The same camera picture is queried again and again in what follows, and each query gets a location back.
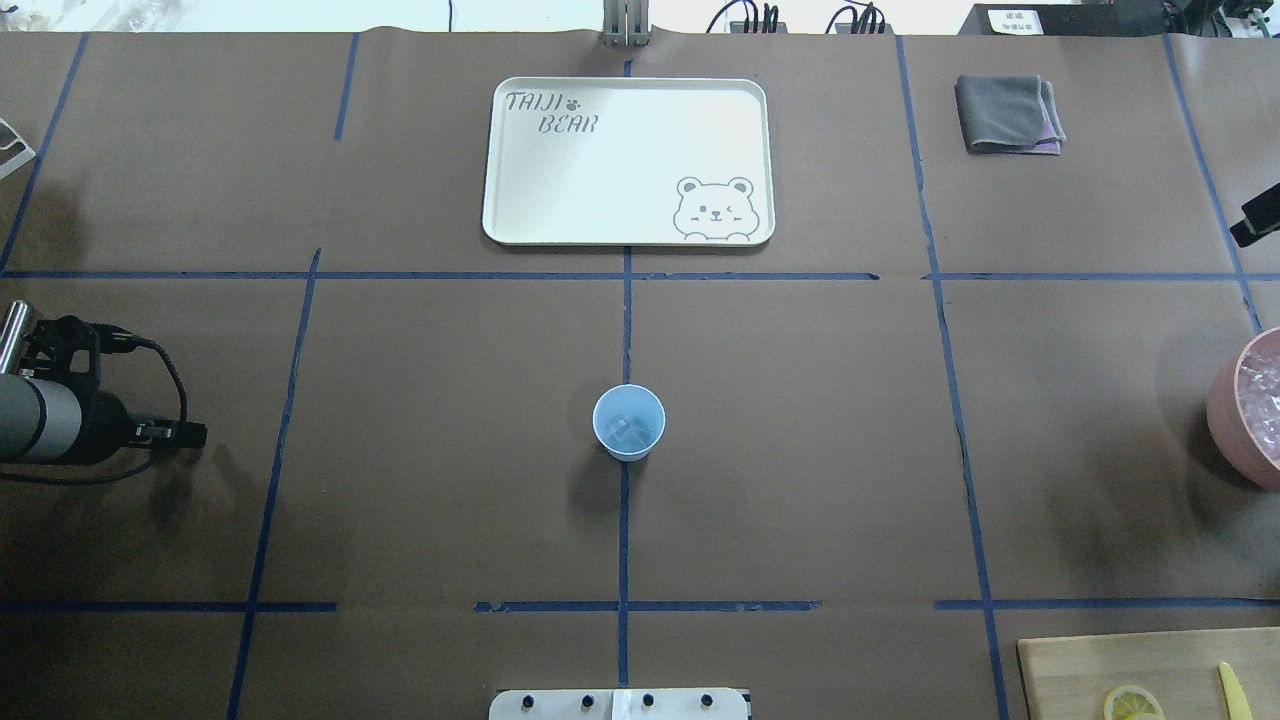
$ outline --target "pink bowl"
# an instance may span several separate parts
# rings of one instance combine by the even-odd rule
[[[1271,328],[1249,341],[1213,379],[1208,392],[1208,432],[1228,461],[1245,478],[1268,491],[1280,492],[1280,465],[1267,457],[1258,441],[1253,439],[1240,407],[1240,364],[1254,347],[1280,348],[1280,328]]]

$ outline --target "bear illustration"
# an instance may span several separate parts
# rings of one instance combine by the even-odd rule
[[[685,178],[676,183],[680,192],[680,210],[676,210],[676,229],[690,242],[724,240],[749,242],[760,227],[760,217],[751,206],[751,181],[733,178],[724,184],[703,183],[698,178]]]

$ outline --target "blue tape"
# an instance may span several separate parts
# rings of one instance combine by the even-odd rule
[[[620,493],[622,509],[618,514],[618,687],[625,688],[631,680],[627,657],[630,646],[627,612],[631,603],[631,470],[621,461],[618,468],[622,486]]]
[[[311,258],[311,270],[307,288],[302,296],[302,313],[298,316],[298,334],[293,343],[293,363],[289,366],[289,383],[284,395],[284,409],[280,411],[280,430],[275,439],[275,459],[271,461],[271,480],[266,489],[266,505],[262,509],[262,528],[257,537],[257,555],[253,559],[253,575],[248,588],[248,602],[244,609],[244,626],[241,630],[241,646],[236,659],[236,675],[232,679],[232,694],[227,702],[227,717],[233,720],[239,714],[241,691],[244,687],[244,670],[248,665],[248,650],[253,638],[253,616],[257,612],[257,598],[262,588],[262,568],[266,562],[266,544],[271,536],[271,516],[275,512],[275,497],[280,487],[280,469],[284,465],[284,445],[289,434],[289,420],[293,416],[293,398],[298,382],[298,366],[302,361],[302,346],[307,337],[307,324],[311,319],[311,301],[315,296],[316,269],[320,266],[320,250]]]
[[[873,273],[637,273],[637,281],[878,281]]]
[[[243,602],[8,601],[0,612],[244,612]],[[337,602],[266,602],[259,612],[337,612]]]
[[[1216,607],[1280,607],[1280,598],[1252,597],[1085,597],[1085,598],[1021,598],[940,600],[934,610],[1153,610],[1153,609],[1216,609]]]
[[[951,329],[947,327],[946,300],[942,295],[942,282],[938,279],[941,269],[938,265],[938,250],[933,241],[933,223],[929,220],[929,210],[924,201],[924,167],[920,159],[920,142],[915,127],[915,109],[911,104],[911,81],[906,68],[906,46],[902,36],[893,36],[897,44],[897,65],[902,82],[902,102],[906,110],[906,129],[911,141],[911,161],[915,165],[915,186],[920,204],[920,223],[924,227],[924,237],[928,240],[929,277],[933,286],[933,304],[938,315],[938,333],[942,337],[942,360],[947,372],[947,389],[951,395],[951,415],[955,421],[956,436],[960,441],[960,464],[964,474],[965,492],[969,496],[969,532],[973,537],[974,564],[978,569],[978,588],[984,603],[984,620],[987,626],[987,652],[991,657],[991,674],[996,688],[996,708],[1000,720],[1009,720],[1009,698],[1005,691],[1005,669],[1000,657],[1000,635],[996,630],[996,614],[991,607],[991,580],[987,575],[987,552],[982,541],[982,521],[978,515],[978,493],[973,484],[973,465],[969,459],[969,437],[965,432],[964,410],[960,407],[960,384],[956,380],[955,356],[951,351]]]
[[[364,272],[328,270],[323,281],[621,281],[622,273],[485,273],[485,272]]]
[[[1233,273],[934,273],[922,279],[1018,282],[1233,282]]]
[[[809,612],[822,607],[817,600],[636,600],[635,612]]]
[[[360,33],[351,33],[351,50],[347,51],[347,78],[342,83],[342,104],[338,105],[338,124],[333,128],[334,142],[342,142],[342,131],[347,126],[347,102],[351,100],[351,78],[356,74],[356,53],[360,50]]]
[[[1253,332],[1262,332],[1262,323],[1258,320],[1258,309],[1253,304],[1253,293],[1249,283],[1244,279],[1244,268],[1240,265],[1240,254],[1235,250],[1235,238],[1226,224],[1226,215],[1222,213],[1222,201],[1217,195],[1217,184],[1213,174],[1208,172],[1208,163],[1204,161],[1204,151],[1201,149],[1199,135],[1196,132],[1196,120],[1192,119],[1192,110],[1187,105],[1187,94],[1183,90],[1183,77],[1178,72],[1178,59],[1174,56],[1174,41],[1165,33],[1165,59],[1169,61],[1169,74],[1174,79],[1174,94],[1178,95],[1178,106],[1183,111],[1183,122],[1187,123],[1187,135],[1192,141],[1192,150],[1196,152],[1196,163],[1199,164],[1201,177],[1204,179],[1204,188],[1208,190],[1210,202],[1213,205],[1213,215],[1217,218],[1217,229],[1226,243],[1226,254],[1231,258],[1231,266],[1235,268],[1236,281],[1240,283],[1240,295],[1244,296],[1244,306],[1249,313],[1249,322],[1253,323]]]
[[[0,602],[0,612],[244,612],[243,602],[31,601]]]
[[[622,382],[631,382],[631,247],[622,249]]]
[[[63,81],[63,91],[58,94],[58,104],[54,105],[54,114],[45,128],[45,138],[40,141],[40,152],[32,160],[31,176],[27,178],[27,187],[22,191],[22,200],[18,201],[18,211],[13,217],[13,225],[9,228],[9,237],[4,243],[4,252],[0,254],[0,274],[4,274],[9,265],[9,256],[13,255],[13,246],[18,241],[22,231],[22,220],[27,217],[27,208],[31,205],[31,196],[36,190],[36,181],[40,179],[40,169],[45,167],[45,156],[54,142],[54,133],[58,123],[63,119],[63,109],[67,108],[67,96],[72,92],[72,83],[76,82],[76,73],[79,72],[79,63],[84,58],[84,47],[88,45],[88,33],[82,32],[79,44],[76,46],[76,55],[72,56],[72,67],[67,69],[67,79]]]
[[[308,275],[276,270],[14,270],[5,277],[37,281],[305,281]]]
[[[617,612],[618,603],[602,601],[544,601],[544,602],[477,602],[474,609],[480,614],[495,612]]]
[[[627,612],[809,612],[818,600],[627,600]],[[502,612],[618,612],[613,601],[477,602],[477,614]]]

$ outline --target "ice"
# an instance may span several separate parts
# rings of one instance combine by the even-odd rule
[[[1280,347],[1249,350],[1240,363],[1239,388],[1249,434],[1280,462]]]
[[[604,427],[605,445],[618,452],[640,452],[653,443],[653,430],[635,418],[618,415]]]

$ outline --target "label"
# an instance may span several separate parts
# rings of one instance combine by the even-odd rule
[[[600,115],[588,113],[582,104],[563,92],[508,92],[503,109],[507,113],[530,113],[538,119],[538,132],[593,133]]]
[[[987,19],[1000,35],[1044,35],[1036,10],[987,10]]]

